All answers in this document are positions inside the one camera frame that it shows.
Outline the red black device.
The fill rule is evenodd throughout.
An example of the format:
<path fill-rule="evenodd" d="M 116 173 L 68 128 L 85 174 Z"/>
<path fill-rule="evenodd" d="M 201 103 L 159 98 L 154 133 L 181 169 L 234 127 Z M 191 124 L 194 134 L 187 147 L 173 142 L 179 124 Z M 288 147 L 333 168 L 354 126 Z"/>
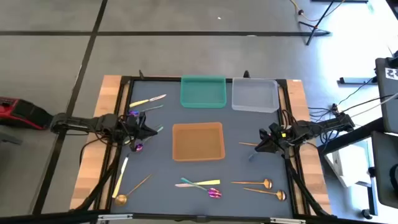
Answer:
<path fill-rule="evenodd" d="M 0 125 L 45 130 L 52 120 L 51 114 L 29 101 L 0 96 Z"/>

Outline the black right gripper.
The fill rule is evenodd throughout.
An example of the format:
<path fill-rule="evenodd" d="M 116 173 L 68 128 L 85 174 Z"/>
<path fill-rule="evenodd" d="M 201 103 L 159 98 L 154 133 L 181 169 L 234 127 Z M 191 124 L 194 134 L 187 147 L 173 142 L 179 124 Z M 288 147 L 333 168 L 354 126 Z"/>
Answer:
<path fill-rule="evenodd" d="M 289 143 L 283 137 L 283 129 L 277 123 L 272 123 L 269 126 L 270 132 L 265 129 L 259 130 L 261 142 L 254 148 L 256 152 L 276 153 L 280 152 L 284 159 L 289 158 Z"/>

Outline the clear plastic bin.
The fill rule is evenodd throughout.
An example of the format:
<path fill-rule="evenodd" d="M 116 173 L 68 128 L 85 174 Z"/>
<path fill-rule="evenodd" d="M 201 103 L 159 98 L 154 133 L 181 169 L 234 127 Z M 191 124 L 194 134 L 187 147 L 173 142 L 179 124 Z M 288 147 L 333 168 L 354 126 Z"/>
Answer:
<path fill-rule="evenodd" d="M 273 113 L 279 109 L 278 84 L 264 78 L 233 78 L 232 109 Z"/>

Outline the grey power strip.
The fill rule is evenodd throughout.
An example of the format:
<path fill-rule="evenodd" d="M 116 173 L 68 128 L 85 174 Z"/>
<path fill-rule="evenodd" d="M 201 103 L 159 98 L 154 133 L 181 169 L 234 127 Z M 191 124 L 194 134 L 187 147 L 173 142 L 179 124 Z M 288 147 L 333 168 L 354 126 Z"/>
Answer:
<path fill-rule="evenodd" d="M 376 85 L 377 77 L 371 77 L 371 78 L 340 77 L 338 79 L 338 83 L 339 84 L 347 84 L 347 85 L 362 85 L 362 84 Z"/>

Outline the black cart with sticker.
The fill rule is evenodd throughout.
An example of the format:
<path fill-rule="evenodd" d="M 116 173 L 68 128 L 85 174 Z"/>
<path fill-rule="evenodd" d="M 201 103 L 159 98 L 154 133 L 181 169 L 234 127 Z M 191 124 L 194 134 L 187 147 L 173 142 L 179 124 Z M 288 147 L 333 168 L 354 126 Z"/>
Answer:
<path fill-rule="evenodd" d="M 389 58 L 377 58 L 375 63 L 384 129 L 398 134 L 398 67 L 391 67 Z"/>

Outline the black aluminium table frame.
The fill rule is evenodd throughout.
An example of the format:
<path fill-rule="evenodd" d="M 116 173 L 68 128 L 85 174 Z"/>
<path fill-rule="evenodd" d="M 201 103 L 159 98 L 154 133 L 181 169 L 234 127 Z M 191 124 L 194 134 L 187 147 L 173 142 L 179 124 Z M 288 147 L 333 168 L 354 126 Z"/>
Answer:
<path fill-rule="evenodd" d="M 179 82 L 180 77 L 134 77 L 122 75 L 105 75 L 102 79 L 101 88 L 96 100 L 94 110 L 95 116 L 101 116 L 108 113 L 121 114 L 128 109 L 127 98 L 132 92 L 133 82 L 136 80 L 148 82 Z M 305 103 L 305 93 L 301 80 L 277 79 L 277 87 L 279 100 L 284 109 L 297 109 L 300 103 Z M 83 203 L 83 200 L 91 193 L 102 177 L 105 168 L 110 166 L 110 160 L 116 156 L 118 151 L 114 148 L 107 149 L 102 143 L 95 143 L 87 147 L 83 153 L 83 164 L 79 168 L 75 188 L 73 191 L 70 208 L 76 208 Z M 295 169 L 300 171 L 303 177 L 310 177 L 316 181 L 320 181 L 320 192 L 315 194 L 315 198 L 320 200 L 320 205 L 328 212 L 331 212 L 330 200 L 326 190 L 326 183 L 321 176 L 321 165 L 316 165 L 316 174 L 310 174 L 302 170 L 299 160 L 292 161 Z M 100 190 L 100 194 L 94 202 L 91 203 L 89 209 L 94 207 L 105 208 L 110 204 L 109 194 L 113 192 L 115 176 L 112 175 L 107 180 L 104 189 Z M 294 211 L 294 215 L 314 215 L 315 212 L 309 207 L 305 201 L 297 184 L 293 178 L 287 178 L 289 184 L 290 204 Z"/>

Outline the white box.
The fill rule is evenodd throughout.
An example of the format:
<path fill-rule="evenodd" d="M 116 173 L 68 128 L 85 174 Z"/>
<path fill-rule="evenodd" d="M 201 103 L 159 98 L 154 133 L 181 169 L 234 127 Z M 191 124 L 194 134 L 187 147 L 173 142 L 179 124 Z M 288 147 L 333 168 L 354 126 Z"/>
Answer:
<path fill-rule="evenodd" d="M 371 184 L 367 140 L 328 153 L 324 158 L 344 188 L 357 183 Z"/>

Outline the black tripod stand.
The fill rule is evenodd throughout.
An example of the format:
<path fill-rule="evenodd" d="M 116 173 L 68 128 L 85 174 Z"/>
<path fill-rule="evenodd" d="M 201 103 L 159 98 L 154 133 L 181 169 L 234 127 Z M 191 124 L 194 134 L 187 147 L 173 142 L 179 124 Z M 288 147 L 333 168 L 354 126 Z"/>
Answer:
<path fill-rule="evenodd" d="M 298 21 L 298 25 L 304 26 L 304 27 L 307 27 L 310 29 L 310 34 L 307 38 L 305 45 L 309 46 L 310 43 L 312 42 L 312 39 L 315 37 L 316 34 L 320 34 L 320 35 L 330 34 L 329 31 L 320 29 L 319 25 L 321 24 L 322 20 L 324 20 L 329 15 L 329 12 L 331 11 L 331 7 L 334 3 L 335 3 L 335 0 L 331 0 L 328 7 L 325 9 L 323 14 L 318 19 L 308 18 L 305 15 L 305 12 L 303 9 L 297 10 L 297 15 L 299 17 L 301 17 L 302 19 L 304 19 L 304 21 Z"/>

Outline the dark grey equipment case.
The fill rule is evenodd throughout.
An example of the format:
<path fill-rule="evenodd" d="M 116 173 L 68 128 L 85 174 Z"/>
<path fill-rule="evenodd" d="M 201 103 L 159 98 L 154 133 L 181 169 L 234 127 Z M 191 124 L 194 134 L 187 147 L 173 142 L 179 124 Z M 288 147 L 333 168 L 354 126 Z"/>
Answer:
<path fill-rule="evenodd" d="M 374 167 L 379 201 L 398 209 L 398 170 L 395 173 L 396 187 L 391 183 L 390 170 L 398 168 L 398 136 L 373 131 L 371 133 Z"/>

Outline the green plastic bin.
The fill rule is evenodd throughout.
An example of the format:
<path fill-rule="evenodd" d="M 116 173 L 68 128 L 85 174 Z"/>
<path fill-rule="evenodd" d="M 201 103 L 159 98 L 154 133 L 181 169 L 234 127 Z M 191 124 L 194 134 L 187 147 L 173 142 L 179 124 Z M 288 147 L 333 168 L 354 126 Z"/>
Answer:
<path fill-rule="evenodd" d="M 183 75 L 180 85 L 180 103 L 184 108 L 224 108 L 226 78 Z"/>

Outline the orange plastic bin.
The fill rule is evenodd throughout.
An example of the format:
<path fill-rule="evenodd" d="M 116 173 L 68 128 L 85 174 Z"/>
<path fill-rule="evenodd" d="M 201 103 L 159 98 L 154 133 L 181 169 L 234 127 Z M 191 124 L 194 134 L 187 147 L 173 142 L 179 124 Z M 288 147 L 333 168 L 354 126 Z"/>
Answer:
<path fill-rule="evenodd" d="M 174 124 L 172 158 L 178 162 L 224 159 L 223 125 L 220 122 Z"/>

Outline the yellow-handled table knife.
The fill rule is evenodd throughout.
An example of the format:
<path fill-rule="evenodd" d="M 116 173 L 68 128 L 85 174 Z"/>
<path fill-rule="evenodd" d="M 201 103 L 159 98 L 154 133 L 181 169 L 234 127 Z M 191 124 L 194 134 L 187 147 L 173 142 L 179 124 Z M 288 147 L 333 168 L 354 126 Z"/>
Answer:
<path fill-rule="evenodd" d="M 200 186 L 204 186 L 204 185 L 220 185 L 221 181 L 220 179 L 215 179 L 215 180 L 207 180 L 207 181 L 203 181 L 203 182 L 195 182 L 195 184 L 200 185 Z M 193 187 L 192 184 L 189 183 L 181 183 L 181 184 L 175 184 L 176 187 Z"/>
<path fill-rule="evenodd" d="M 162 98 L 164 98 L 164 97 L 166 97 L 166 96 L 167 96 L 167 94 L 163 94 L 163 95 L 155 96 L 155 97 L 150 98 L 150 99 L 141 100 L 141 101 L 135 101 L 135 102 L 133 102 L 133 103 L 130 103 L 130 104 L 129 104 L 129 107 L 130 107 L 130 108 L 133 108 L 133 107 L 135 107 L 135 106 L 139 106 L 139 105 L 142 105 L 142 104 L 144 104 L 144 103 L 148 103 L 148 102 L 152 102 L 152 101 L 156 101 L 156 100 L 162 99 Z"/>
<path fill-rule="evenodd" d="M 124 174 L 125 168 L 127 166 L 128 160 L 129 160 L 129 154 L 124 158 L 124 161 L 123 161 L 123 164 L 122 164 L 122 167 L 121 167 L 121 171 L 120 171 L 120 174 L 119 174 L 119 177 L 118 177 L 118 181 L 116 182 L 116 185 L 115 185 L 115 188 L 114 188 L 114 192 L 112 194 L 112 198 L 116 198 L 117 195 L 118 195 L 119 188 L 120 188 L 120 185 L 121 185 L 121 182 L 122 182 L 122 179 L 123 179 L 123 174 Z"/>

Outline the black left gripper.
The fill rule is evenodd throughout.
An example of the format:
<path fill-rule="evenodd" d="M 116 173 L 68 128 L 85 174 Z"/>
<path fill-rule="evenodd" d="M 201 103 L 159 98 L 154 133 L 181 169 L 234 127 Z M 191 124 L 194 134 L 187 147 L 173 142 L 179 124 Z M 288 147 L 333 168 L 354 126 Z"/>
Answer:
<path fill-rule="evenodd" d="M 139 116 L 129 116 L 127 114 L 121 115 L 119 118 L 121 119 L 122 127 L 124 127 L 127 131 L 127 136 L 123 142 L 123 146 L 129 146 L 130 150 L 132 152 L 135 152 L 135 143 L 137 140 L 139 140 L 137 139 L 137 136 L 142 128 L 142 125 L 144 124 L 146 114 L 143 112 L 141 112 Z M 157 129 L 158 126 L 150 127 L 145 124 L 144 130 L 149 134 L 144 139 L 147 140 L 153 136 L 158 135 Z"/>

